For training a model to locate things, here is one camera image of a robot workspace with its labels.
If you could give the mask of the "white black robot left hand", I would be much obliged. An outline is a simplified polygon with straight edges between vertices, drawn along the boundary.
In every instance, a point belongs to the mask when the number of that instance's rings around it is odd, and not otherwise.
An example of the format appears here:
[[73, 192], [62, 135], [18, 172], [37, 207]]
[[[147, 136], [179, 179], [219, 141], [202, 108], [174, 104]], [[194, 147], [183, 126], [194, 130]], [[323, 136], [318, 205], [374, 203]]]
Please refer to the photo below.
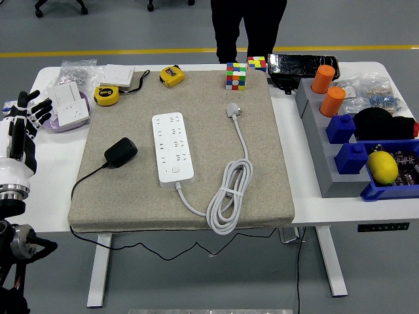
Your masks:
[[28, 186], [36, 173], [35, 143], [38, 129], [52, 114], [52, 101], [30, 105], [40, 91], [19, 93], [18, 101], [1, 120], [1, 184]]

